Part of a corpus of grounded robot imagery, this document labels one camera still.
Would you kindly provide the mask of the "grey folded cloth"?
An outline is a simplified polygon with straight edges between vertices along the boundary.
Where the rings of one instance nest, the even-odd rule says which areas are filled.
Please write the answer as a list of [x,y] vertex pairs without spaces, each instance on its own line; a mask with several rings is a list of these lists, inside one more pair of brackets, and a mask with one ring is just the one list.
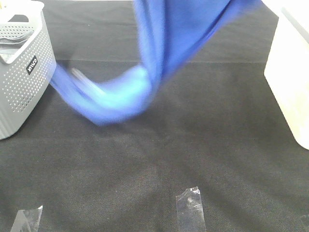
[[31,36],[31,33],[29,32],[29,33],[23,34],[15,38],[1,37],[0,38],[0,53],[9,54],[9,55],[15,54],[23,46],[23,44],[29,39],[30,36]]

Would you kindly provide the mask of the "clear tape strip left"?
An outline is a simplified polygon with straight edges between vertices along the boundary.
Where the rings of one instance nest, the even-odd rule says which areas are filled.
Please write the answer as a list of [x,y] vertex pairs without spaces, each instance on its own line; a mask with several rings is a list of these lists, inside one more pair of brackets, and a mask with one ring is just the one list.
[[36,209],[18,210],[10,232],[37,232],[43,206]]

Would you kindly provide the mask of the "grey perforated laundry basket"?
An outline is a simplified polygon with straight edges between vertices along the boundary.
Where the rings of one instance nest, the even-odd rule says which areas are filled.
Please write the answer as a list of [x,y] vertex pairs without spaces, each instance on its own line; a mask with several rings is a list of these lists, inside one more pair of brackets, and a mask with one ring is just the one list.
[[15,134],[45,92],[56,60],[43,14],[37,0],[0,2],[0,37],[31,33],[13,55],[0,54],[0,138]]

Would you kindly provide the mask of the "white plastic basket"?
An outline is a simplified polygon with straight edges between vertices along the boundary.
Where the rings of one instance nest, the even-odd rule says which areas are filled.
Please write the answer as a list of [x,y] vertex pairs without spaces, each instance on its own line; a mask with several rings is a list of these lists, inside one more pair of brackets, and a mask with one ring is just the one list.
[[282,7],[264,75],[296,142],[309,147],[309,20]]

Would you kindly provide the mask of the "clear tape strip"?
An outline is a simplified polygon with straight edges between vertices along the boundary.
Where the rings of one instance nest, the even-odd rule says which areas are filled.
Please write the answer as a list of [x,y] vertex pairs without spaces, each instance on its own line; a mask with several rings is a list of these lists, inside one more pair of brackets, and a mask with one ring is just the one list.
[[10,232],[37,232],[43,206],[36,209],[18,210]]
[[187,188],[176,196],[179,232],[205,232],[205,219],[201,194],[198,187]]

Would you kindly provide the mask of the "clear tape strip centre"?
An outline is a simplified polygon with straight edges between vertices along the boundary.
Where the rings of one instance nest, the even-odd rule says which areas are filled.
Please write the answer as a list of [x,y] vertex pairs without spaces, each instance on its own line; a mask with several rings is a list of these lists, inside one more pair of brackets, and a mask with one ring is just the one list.
[[205,232],[205,219],[201,194],[198,187],[187,188],[176,196],[179,232]]

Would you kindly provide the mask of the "blue microfibre towel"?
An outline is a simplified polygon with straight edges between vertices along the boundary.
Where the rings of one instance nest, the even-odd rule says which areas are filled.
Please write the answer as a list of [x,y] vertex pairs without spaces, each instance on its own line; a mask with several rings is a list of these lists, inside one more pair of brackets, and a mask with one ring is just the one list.
[[136,0],[140,62],[103,83],[78,69],[57,66],[50,81],[61,98],[96,125],[142,112],[159,88],[222,26],[257,6],[257,0]]

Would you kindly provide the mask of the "black table cloth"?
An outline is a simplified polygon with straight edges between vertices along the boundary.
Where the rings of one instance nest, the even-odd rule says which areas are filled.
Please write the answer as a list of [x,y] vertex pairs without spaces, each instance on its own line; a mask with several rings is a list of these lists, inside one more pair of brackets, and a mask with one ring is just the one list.
[[309,152],[264,78],[277,25],[265,5],[217,32],[148,110],[97,127],[48,87],[0,143],[0,229],[43,206],[42,232],[175,232],[198,187],[209,232],[301,232]]

